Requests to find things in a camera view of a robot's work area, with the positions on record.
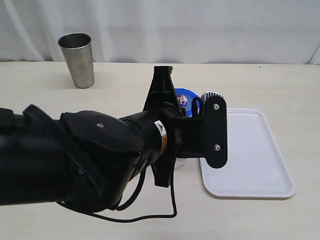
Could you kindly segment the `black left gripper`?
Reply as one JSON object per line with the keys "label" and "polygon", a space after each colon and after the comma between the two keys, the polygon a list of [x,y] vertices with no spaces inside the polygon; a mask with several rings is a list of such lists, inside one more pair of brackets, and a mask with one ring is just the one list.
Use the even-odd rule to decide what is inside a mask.
{"label": "black left gripper", "polygon": [[144,111],[155,114],[163,124],[167,143],[161,157],[151,164],[154,183],[167,188],[176,158],[204,158],[214,169],[228,160],[227,104],[224,98],[213,96],[203,104],[195,99],[199,112],[187,117],[181,109],[174,88],[171,66],[155,66],[144,104]]}

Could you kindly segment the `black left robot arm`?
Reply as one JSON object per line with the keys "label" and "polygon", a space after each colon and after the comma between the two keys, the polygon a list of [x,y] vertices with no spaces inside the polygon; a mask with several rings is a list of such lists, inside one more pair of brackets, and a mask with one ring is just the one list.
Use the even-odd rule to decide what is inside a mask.
{"label": "black left robot arm", "polygon": [[96,111],[52,119],[35,105],[0,110],[0,203],[55,202],[93,215],[122,211],[141,191],[147,168],[158,187],[174,186],[177,158],[228,160],[227,104],[217,93],[180,106],[170,66],[155,66],[142,112],[115,118]]}

